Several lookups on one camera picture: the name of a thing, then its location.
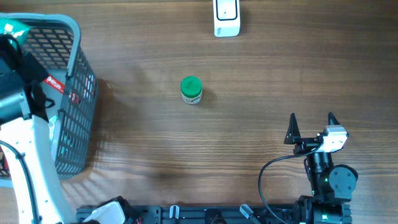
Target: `plastic basket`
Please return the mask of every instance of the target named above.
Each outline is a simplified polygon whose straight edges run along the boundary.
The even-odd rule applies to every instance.
[[[23,50],[31,52],[65,85],[63,94],[44,83],[42,88],[55,100],[55,106],[47,110],[55,167],[61,179],[71,178],[85,168],[98,95],[95,74],[80,47],[79,25],[64,15],[0,13],[2,17],[31,26]],[[1,170],[2,167],[0,177],[9,177],[9,172]]]

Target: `wood grain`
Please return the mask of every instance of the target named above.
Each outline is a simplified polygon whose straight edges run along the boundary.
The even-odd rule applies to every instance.
[[[398,5],[243,1],[237,37],[213,35],[211,2],[2,6],[68,14],[99,80],[87,168],[62,186],[73,207],[123,195],[135,205],[260,205],[261,166],[292,153],[289,114],[314,136],[333,111],[351,136],[335,164],[359,172],[355,223],[398,218]],[[187,75],[204,85],[185,104]],[[263,177],[268,201],[310,194],[302,159]],[[0,189],[0,223],[17,219]]]

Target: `black cable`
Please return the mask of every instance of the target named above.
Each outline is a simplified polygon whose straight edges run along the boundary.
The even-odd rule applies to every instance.
[[[2,140],[0,140],[0,144],[3,146],[6,146],[8,149],[10,149],[15,154],[16,159],[18,159],[19,162],[21,163],[21,167],[22,167],[22,170],[24,171],[25,178],[26,178],[27,189],[29,191],[30,205],[32,206],[33,223],[39,224],[40,223],[39,209],[37,208],[37,204],[36,204],[36,196],[35,196],[35,192],[34,192],[34,188],[33,188],[32,177],[30,176],[29,169],[28,169],[25,159],[24,159],[25,155],[22,155],[12,145],[10,145]]]
[[[51,107],[53,107],[53,106],[55,106],[55,101],[54,101],[53,99],[47,97],[47,98],[45,99],[45,101],[46,101],[46,102],[50,102],[50,105],[46,106],[47,109],[48,109],[48,108],[51,108]]]
[[[304,159],[303,163],[304,163],[305,171],[307,171],[307,158]]]
[[[268,209],[268,211],[269,211],[271,214],[273,214],[273,216],[275,216],[276,219],[278,219],[279,221],[281,221],[281,222],[284,223],[284,224],[288,224],[288,223],[285,222],[285,221],[283,221],[283,219],[279,218],[279,217],[271,210],[271,208],[269,207],[268,203],[266,202],[266,199],[264,198],[264,195],[262,194],[262,190],[261,190],[261,177],[262,177],[262,173],[264,172],[264,170],[265,170],[269,165],[271,165],[271,164],[274,163],[274,162],[281,161],[281,160],[284,160],[284,159],[291,159],[291,158],[297,158],[297,157],[307,156],[307,155],[313,154],[313,153],[316,152],[319,148],[320,148],[320,146],[317,147],[317,148],[314,149],[314,150],[311,150],[310,152],[306,152],[306,153],[303,153],[303,154],[297,154],[297,155],[291,155],[291,156],[282,156],[282,157],[273,159],[273,160],[267,162],[267,164],[265,164],[265,165],[261,168],[261,171],[260,171],[260,174],[259,174],[259,193],[260,193],[261,200],[262,200],[262,202],[264,203],[264,205],[266,206],[266,208]]]

